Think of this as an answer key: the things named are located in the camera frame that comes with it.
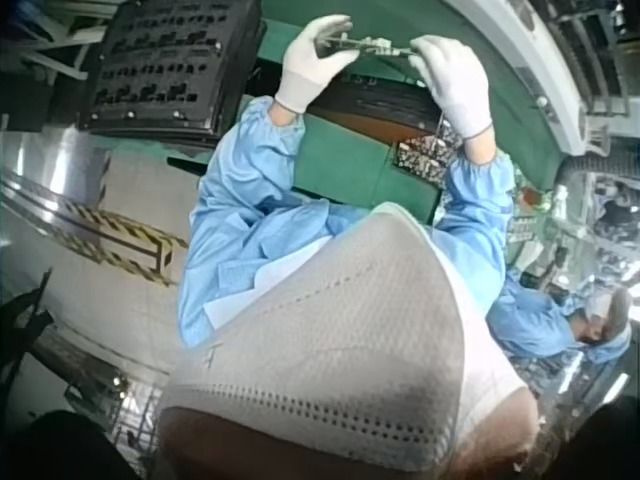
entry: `blue uniform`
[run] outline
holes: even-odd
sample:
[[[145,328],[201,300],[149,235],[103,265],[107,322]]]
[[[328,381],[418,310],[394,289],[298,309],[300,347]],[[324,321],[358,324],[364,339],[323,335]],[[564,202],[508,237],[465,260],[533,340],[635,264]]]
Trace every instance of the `blue uniform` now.
[[[507,355],[548,357],[568,348],[581,348],[569,327],[568,315],[584,306],[572,296],[560,307],[546,293],[520,285],[521,272],[507,273],[502,292],[489,310],[489,330]],[[631,328],[604,345],[587,347],[586,357],[603,363],[622,355],[629,347]]]
[[[315,240],[340,235],[368,210],[310,200],[291,191],[304,122],[276,127],[272,99],[253,100],[221,140],[200,181],[191,220],[178,315],[187,346],[213,334],[204,305],[253,288],[256,271]],[[482,314],[504,282],[503,250],[513,213],[513,166],[499,154],[489,165],[458,158],[447,175],[452,200],[433,243],[466,280]]]

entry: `floor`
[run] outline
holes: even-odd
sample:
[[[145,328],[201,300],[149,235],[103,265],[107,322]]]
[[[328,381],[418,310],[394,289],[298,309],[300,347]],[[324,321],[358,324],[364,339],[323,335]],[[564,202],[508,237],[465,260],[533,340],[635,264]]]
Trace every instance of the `floor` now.
[[[104,148],[97,141],[72,128],[2,134],[3,296],[34,288],[42,273],[53,268],[43,306],[53,314],[59,333],[132,378],[162,384],[182,348],[176,301],[185,245],[171,246],[171,261],[164,269],[169,284],[149,281],[70,249],[82,241],[93,252],[93,248],[107,248],[109,242],[102,238],[105,228],[96,228],[94,236],[100,238],[81,238],[80,227],[87,222],[61,220],[70,215],[63,211],[63,204],[122,215],[186,241],[197,177],[169,167],[144,145],[131,148],[113,142],[111,148]],[[11,172],[34,183],[11,184],[7,182],[13,178]],[[32,194],[38,186],[45,187],[45,193],[62,196],[37,205],[27,201],[27,195],[37,197]],[[75,243],[61,238],[61,231],[72,235]]]

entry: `glove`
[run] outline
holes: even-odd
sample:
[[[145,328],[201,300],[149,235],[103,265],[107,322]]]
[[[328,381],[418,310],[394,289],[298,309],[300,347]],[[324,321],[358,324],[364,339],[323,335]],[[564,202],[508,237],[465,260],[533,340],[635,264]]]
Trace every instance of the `glove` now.
[[[491,124],[489,81],[471,48],[458,40],[424,35],[411,41],[409,57],[451,126],[465,139]]]
[[[344,50],[322,59],[316,53],[318,37],[345,32],[351,27],[347,15],[316,18],[305,27],[284,54],[282,80],[275,96],[279,104],[293,112],[304,113],[331,79],[358,58],[358,50]]]

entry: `worker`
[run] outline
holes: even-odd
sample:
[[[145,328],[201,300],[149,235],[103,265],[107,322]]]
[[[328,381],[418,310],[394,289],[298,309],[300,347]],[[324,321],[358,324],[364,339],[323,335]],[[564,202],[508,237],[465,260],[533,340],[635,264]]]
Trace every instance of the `worker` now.
[[[314,44],[350,27],[331,15],[304,28],[275,100],[248,105],[201,180],[179,301],[190,349],[159,407],[179,478],[484,478],[535,438],[535,400],[484,320],[514,175],[474,52],[412,41],[411,64],[465,138],[437,228],[391,203],[291,192],[302,114],[359,55],[320,59]]]
[[[570,296],[561,306],[549,294],[520,284],[522,272],[541,251],[539,242],[527,242],[508,271],[487,315],[493,337],[509,356],[543,358],[582,348],[594,363],[620,357],[631,342],[628,290],[594,289],[588,298]]]

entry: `hand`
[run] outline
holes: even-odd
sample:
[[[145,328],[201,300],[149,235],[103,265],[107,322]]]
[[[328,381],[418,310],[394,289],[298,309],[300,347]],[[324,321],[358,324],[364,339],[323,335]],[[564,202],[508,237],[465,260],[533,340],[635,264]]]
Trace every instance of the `hand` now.
[[[453,128],[465,139],[492,125],[487,74],[471,48],[458,40],[424,35],[411,41],[409,57]]]
[[[331,79],[360,55],[358,50],[345,50],[320,59],[315,40],[346,32],[352,26],[347,15],[329,15],[309,23],[284,54],[276,102],[292,112],[304,113]]]

